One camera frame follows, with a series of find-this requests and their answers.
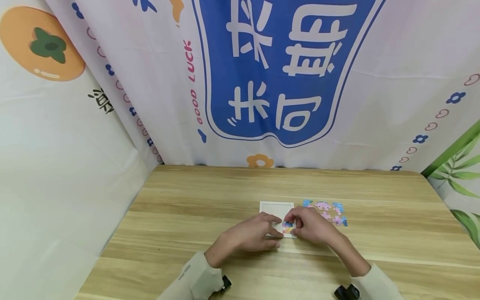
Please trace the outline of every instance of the sleeve cuff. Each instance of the sleeve cuff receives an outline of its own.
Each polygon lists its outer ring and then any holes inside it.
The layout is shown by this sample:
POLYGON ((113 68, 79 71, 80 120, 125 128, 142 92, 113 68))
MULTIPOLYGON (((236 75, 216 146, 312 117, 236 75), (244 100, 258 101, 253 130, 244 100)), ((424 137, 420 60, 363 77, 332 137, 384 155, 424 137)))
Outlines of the sleeve cuff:
POLYGON ((207 300, 223 287, 222 269, 212 268, 204 252, 197 252, 183 268, 190 269, 189 285, 194 300, 207 300))
POLYGON ((401 300, 403 297, 398 288, 377 265, 363 277, 352 277, 352 284, 359 290, 360 296, 366 300, 401 300))

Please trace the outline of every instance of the pink puzzle piece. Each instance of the pink puzzle piece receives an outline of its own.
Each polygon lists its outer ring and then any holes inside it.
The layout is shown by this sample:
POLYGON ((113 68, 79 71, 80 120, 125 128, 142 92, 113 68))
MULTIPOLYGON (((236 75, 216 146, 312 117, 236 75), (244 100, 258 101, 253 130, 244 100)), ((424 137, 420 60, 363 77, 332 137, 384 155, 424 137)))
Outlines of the pink puzzle piece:
POLYGON ((340 219, 339 216, 335 216, 335 218, 333 219, 333 221, 336 223, 337 226, 340 226, 340 225, 343 223, 343 220, 340 219))
POLYGON ((315 204, 315 206, 318 208, 318 209, 322 209, 325 210, 325 211, 328 211, 330 209, 330 206, 328 205, 327 202, 317 202, 315 204))
POLYGON ((327 220, 330 220, 332 218, 326 211, 322 213, 322 217, 324 217, 327 220))

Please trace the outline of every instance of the white sleeve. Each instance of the white sleeve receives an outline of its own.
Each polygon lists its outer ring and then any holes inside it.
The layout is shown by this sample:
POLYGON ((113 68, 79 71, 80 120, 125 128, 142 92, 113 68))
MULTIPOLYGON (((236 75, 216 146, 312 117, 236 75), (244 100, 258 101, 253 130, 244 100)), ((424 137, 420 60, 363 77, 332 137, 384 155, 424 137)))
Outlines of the white sleeve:
POLYGON ((367 275, 352 277, 352 284, 359 290, 362 300, 403 300, 395 283, 375 264, 367 275))
POLYGON ((157 300, 208 300, 222 287, 222 269, 212 268, 204 252, 197 252, 157 300))

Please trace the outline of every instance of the fabric backdrop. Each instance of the fabric backdrop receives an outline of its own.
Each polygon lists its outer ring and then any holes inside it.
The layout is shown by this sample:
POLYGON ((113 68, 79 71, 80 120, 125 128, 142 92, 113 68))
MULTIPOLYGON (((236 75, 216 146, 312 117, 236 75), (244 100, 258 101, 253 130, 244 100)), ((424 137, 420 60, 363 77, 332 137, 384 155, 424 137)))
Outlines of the fabric backdrop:
POLYGON ((480 133, 428 181, 480 249, 480 133))
POLYGON ((478 120, 476 0, 47 2, 167 164, 422 171, 478 120))
POLYGON ((51 13, 0 0, 0 299, 73 299, 157 165, 51 13))

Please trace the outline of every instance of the blue shield graphic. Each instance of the blue shield graphic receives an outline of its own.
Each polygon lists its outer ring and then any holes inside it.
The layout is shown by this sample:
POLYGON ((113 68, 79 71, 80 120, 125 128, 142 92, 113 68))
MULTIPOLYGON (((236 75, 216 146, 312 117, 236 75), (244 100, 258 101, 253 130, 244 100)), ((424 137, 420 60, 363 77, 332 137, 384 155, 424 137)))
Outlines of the blue shield graphic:
POLYGON ((192 0, 212 130, 286 148, 327 135, 384 1, 192 0))

